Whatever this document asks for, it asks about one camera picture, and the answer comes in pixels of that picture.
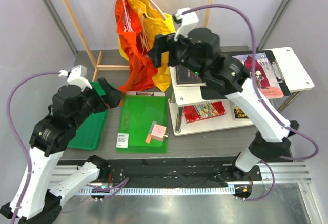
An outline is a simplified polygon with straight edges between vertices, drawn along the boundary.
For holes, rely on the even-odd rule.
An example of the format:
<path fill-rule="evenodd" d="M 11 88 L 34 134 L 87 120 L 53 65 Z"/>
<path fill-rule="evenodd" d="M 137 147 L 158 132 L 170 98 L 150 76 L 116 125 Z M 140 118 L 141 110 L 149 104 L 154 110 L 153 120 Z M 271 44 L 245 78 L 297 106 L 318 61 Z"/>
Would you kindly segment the orange shorts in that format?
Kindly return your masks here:
<path fill-rule="evenodd" d="M 115 4 L 116 33 L 119 39 L 120 51 L 123 52 L 129 62 L 129 78 L 125 84 L 118 89 L 122 93 L 128 91 L 143 91 L 154 87 L 152 76 L 158 71 L 154 68 L 148 55 L 143 55 L 142 45 L 139 35 L 142 27 L 139 17 L 133 8 L 128 4 L 127 10 L 131 18 L 133 32 L 124 32 L 124 8 L 122 0 L 117 0 Z"/>

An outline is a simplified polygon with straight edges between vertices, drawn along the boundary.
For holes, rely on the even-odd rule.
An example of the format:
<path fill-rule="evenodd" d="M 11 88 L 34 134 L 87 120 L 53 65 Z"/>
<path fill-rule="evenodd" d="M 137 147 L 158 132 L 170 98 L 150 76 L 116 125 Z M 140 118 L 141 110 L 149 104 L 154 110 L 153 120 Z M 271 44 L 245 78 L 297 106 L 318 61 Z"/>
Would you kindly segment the black yellow treehouse book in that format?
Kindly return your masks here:
<path fill-rule="evenodd" d="M 230 101 L 233 120 L 249 120 L 248 116 L 235 103 Z"/>

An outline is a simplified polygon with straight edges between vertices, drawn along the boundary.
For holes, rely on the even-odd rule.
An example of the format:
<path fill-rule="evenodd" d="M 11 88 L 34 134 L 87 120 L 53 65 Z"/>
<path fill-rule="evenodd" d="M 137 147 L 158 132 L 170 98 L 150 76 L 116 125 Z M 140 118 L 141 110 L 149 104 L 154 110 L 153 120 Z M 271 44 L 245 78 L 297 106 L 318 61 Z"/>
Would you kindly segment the pink cube power adapter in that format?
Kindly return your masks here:
<path fill-rule="evenodd" d="M 168 138 L 167 127 L 155 124 L 150 133 L 150 137 L 154 140 L 163 142 L 165 138 Z"/>

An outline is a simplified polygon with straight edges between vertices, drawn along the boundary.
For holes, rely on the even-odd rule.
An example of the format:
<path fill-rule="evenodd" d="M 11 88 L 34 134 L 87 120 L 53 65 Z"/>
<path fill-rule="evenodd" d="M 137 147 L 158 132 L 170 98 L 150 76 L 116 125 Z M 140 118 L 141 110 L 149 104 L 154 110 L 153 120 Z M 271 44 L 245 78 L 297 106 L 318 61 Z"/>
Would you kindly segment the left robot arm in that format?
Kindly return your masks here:
<path fill-rule="evenodd" d="M 49 188 L 53 171 L 77 129 L 92 114 L 116 108 L 123 93 L 105 78 L 98 79 L 104 95 L 92 85 L 67 84 L 59 88 L 48 106 L 48 114 L 33 129 L 28 151 L 28 164 L 15 198 L 1 206 L 1 214 L 19 223 L 53 223 L 66 202 L 92 181 L 108 179 L 108 162 L 96 155 L 71 176 Z"/>

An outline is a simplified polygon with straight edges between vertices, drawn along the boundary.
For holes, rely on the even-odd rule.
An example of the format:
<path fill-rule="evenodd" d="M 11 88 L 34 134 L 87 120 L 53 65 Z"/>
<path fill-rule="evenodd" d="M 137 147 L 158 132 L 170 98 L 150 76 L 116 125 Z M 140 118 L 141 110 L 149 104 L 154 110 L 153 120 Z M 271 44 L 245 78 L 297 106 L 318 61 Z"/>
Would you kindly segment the green clipboard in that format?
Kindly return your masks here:
<path fill-rule="evenodd" d="M 166 154 L 168 139 L 151 139 L 153 123 L 168 127 L 168 98 L 163 92 L 128 91 L 121 107 L 116 140 L 116 152 L 138 154 Z"/>

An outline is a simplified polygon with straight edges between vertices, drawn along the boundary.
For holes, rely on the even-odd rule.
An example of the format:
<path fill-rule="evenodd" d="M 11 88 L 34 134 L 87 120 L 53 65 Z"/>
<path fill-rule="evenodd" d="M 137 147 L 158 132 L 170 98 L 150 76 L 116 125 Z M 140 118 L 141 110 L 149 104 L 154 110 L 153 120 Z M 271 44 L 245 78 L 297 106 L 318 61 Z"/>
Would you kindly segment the aluminium rail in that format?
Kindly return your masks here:
<path fill-rule="evenodd" d="M 235 195 L 251 193 L 263 185 L 310 184 L 303 163 L 258 164 L 243 179 L 231 175 L 229 164 L 203 165 L 120 165 L 112 166 L 105 180 L 80 186 L 74 195 L 103 198 L 117 196 Z"/>

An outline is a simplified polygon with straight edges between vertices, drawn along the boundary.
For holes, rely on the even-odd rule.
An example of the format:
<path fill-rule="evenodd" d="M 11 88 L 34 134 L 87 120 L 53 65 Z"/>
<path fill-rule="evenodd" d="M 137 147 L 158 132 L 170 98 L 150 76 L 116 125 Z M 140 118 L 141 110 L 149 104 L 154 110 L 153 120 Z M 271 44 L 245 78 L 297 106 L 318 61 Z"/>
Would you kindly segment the yellow shorts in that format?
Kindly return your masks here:
<path fill-rule="evenodd" d="M 149 0 L 127 0 L 128 4 L 137 13 L 143 27 L 143 36 L 146 37 L 150 48 L 154 45 L 155 36 L 158 34 L 166 35 L 175 32 L 172 16 L 162 14 L 151 5 Z M 152 76 L 155 86 L 162 92 L 170 86 L 171 76 L 168 67 L 169 54 L 162 54 L 162 64 L 158 68 L 158 73 Z"/>

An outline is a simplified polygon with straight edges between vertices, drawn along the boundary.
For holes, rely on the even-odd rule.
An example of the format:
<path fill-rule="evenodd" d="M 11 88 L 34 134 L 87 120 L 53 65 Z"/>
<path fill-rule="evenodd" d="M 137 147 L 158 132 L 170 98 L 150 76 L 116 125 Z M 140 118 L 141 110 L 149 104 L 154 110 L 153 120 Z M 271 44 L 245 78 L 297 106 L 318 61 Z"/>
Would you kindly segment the orange blue highlighter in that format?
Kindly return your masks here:
<path fill-rule="evenodd" d="M 145 140 L 145 143 L 147 143 L 147 144 L 149 144 L 151 142 L 151 139 L 152 139 L 151 133 L 152 133 L 152 130 L 153 130 L 155 124 L 157 124 L 157 122 L 153 121 L 151 126 L 150 126 L 150 129 L 148 131 L 148 134 L 147 134 L 147 137 L 146 137 L 146 140 Z"/>

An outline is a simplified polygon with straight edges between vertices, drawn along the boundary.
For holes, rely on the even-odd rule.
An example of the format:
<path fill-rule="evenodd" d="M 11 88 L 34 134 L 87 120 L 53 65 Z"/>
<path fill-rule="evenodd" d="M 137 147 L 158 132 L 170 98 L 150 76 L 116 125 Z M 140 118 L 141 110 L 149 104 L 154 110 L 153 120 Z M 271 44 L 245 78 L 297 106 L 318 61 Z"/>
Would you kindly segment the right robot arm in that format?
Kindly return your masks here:
<path fill-rule="evenodd" d="M 148 52 L 154 67 L 168 52 L 170 67 L 182 65 L 197 74 L 210 89 L 232 101 L 256 126 L 254 140 L 238 154 L 231 168 L 236 180 L 244 180 L 260 161 L 285 157 L 298 122 L 285 119 L 250 78 L 250 72 L 236 58 L 221 54 L 219 36 L 207 28 L 196 28 L 184 37 L 177 33 L 156 35 Z"/>

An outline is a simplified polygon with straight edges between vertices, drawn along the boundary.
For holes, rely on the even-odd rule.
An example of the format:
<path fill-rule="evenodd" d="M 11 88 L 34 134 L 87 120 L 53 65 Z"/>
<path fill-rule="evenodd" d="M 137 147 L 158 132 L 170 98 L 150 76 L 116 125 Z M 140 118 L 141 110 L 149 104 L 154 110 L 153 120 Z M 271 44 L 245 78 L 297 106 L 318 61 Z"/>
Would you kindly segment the red treehouse book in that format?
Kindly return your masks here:
<path fill-rule="evenodd" d="M 216 118 L 226 115 L 226 110 L 221 101 L 214 103 L 202 103 L 185 106 L 183 109 L 187 123 L 193 123 L 205 119 Z"/>

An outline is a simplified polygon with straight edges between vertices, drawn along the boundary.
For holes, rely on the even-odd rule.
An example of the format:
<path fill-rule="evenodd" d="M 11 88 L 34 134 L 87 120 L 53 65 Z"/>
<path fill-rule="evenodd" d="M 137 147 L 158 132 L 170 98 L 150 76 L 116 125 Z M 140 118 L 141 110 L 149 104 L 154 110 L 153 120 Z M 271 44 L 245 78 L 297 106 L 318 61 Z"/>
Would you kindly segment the pink wire hanger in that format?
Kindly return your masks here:
<path fill-rule="evenodd" d="M 133 32 L 133 28 L 131 26 L 131 18 L 129 15 L 129 12 L 127 10 L 127 5 L 129 4 L 127 0 L 122 0 L 123 8 L 124 8 L 124 16 L 123 16 L 123 23 L 124 23 L 124 32 Z M 142 33 L 139 35 L 141 45 L 142 45 L 142 53 L 143 55 L 147 55 L 148 51 L 150 50 L 147 38 L 145 36 L 145 30 L 144 30 L 144 23 L 143 18 L 140 21 L 141 27 L 142 27 Z"/>

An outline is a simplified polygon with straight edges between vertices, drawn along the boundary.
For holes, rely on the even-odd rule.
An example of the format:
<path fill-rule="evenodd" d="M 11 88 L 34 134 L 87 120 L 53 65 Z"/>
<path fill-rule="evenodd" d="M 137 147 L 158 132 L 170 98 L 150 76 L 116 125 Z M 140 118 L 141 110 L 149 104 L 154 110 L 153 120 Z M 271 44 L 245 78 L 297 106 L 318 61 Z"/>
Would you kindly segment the illustrated red castle book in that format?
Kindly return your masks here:
<path fill-rule="evenodd" d="M 266 98 L 281 98 L 283 90 L 266 53 L 255 54 L 255 80 Z"/>

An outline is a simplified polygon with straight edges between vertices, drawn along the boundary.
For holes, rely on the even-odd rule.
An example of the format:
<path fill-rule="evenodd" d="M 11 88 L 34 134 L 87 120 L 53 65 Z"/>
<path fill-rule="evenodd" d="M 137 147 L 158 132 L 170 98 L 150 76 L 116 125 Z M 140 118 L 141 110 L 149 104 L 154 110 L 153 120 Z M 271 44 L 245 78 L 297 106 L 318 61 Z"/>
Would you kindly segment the wooden clothes rack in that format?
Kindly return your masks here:
<path fill-rule="evenodd" d="M 52 0 L 67 27 L 76 50 L 89 53 L 89 62 L 96 66 L 93 50 L 118 48 L 114 8 L 116 0 Z M 178 9 L 203 5 L 208 0 L 149 0 L 165 17 Z"/>

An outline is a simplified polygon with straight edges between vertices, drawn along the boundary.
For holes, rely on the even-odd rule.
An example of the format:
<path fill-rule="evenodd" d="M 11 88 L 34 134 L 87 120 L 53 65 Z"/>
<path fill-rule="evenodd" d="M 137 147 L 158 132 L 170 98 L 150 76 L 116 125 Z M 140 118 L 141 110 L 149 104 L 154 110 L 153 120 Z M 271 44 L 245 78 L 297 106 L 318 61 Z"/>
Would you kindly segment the green plastic tray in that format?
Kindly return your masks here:
<path fill-rule="evenodd" d="M 91 114 L 77 129 L 76 136 L 68 143 L 69 149 L 93 151 L 98 148 L 109 109 Z"/>

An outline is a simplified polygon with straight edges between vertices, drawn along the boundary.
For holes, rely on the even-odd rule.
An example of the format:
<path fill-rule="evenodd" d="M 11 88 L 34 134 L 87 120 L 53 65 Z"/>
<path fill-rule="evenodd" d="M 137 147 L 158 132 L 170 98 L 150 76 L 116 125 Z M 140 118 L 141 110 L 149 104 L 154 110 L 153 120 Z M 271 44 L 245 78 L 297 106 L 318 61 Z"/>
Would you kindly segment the white two-tier shelf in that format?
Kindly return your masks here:
<path fill-rule="evenodd" d="M 290 91 L 288 100 L 296 94 L 314 88 L 314 83 L 306 72 L 297 55 L 290 47 L 271 49 Z M 239 127 L 252 126 L 250 120 L 233 120 L 231 105 L 228 100 L 204 100 L 201 97 L 201 86 L 178 87 L 176 83 L 176 71 L 170 68 L 171 98 L 169 100 L 170 116 L 175 136 L 191 135 L 196 133 L 226 130 Z M 193 123 L 187 123 L 183 114 L 185 106 L 221 101 L 226 110 L 225 116 L 205 119 Z"/>

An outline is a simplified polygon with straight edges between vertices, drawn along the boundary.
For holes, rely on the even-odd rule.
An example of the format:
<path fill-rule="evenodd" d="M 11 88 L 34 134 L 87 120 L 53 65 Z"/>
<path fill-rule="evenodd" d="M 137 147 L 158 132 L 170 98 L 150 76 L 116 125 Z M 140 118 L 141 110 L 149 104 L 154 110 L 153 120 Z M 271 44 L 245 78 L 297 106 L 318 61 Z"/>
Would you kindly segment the black hardcover book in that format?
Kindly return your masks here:
<path fill-rule="evenodd" d="M 205 86 L 205 82 L 198 75 L 179 65 L 175 67 L 176 83 L 178 87 Z"/>

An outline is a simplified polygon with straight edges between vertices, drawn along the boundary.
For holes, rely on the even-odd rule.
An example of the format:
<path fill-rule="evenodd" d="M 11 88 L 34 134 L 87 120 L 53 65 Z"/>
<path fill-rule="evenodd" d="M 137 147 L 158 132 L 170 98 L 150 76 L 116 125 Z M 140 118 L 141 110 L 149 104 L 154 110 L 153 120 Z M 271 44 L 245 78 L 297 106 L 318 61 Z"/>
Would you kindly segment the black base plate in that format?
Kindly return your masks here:
<path fill-rule="evenodd" d="M 106 160 L 92 182 L 117 185 L 125 178 L 129 179 L 127 186 L 135 188 L 190 188 L 262 180 L 258 166 L 243 173 L 234 167 L 232 157 L 196 157 Z"/>

